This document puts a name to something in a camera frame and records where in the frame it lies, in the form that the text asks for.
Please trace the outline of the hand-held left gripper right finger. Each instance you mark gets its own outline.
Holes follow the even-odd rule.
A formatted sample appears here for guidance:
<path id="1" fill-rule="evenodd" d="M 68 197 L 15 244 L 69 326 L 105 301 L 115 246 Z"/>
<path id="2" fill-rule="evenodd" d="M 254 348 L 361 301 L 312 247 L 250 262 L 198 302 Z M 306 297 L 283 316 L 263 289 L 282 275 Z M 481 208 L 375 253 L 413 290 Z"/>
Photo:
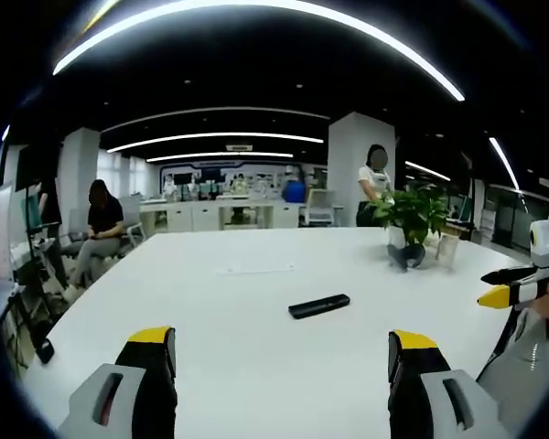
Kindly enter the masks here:
<path id="1" fill-rule="evenodd" d="M 392 438 L 506 438 L 498 404 L 462 369 L 451 369 L 429 337 L 388 336 Z"/>

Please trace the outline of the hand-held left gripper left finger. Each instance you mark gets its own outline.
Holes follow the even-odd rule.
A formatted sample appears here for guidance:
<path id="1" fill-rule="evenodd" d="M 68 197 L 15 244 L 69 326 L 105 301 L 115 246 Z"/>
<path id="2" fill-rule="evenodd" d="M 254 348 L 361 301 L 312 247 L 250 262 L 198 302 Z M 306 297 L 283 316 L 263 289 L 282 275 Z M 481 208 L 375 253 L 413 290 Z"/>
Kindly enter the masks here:
<path id="1" fill-rule="evenodd" d="M 59 438 L 172 438 L 178 394 L 175 329 L 140 330 L 69 399 Z"/>

